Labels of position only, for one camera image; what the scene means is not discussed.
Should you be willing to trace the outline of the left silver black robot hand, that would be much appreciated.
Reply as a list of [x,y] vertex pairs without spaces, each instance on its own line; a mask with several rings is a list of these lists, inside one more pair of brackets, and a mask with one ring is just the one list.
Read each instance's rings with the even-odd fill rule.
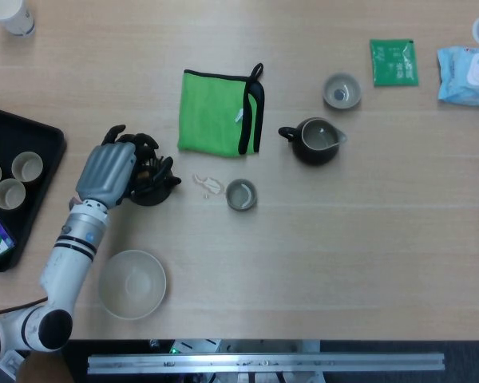
[[79,199],[111,209],[123,199],[151,207],[163,203],[181,179],[173,175],[173,158],[157,156],[159,144],[148,134],[128,134],[124,124],[109,129],[89,155],[77,182]]

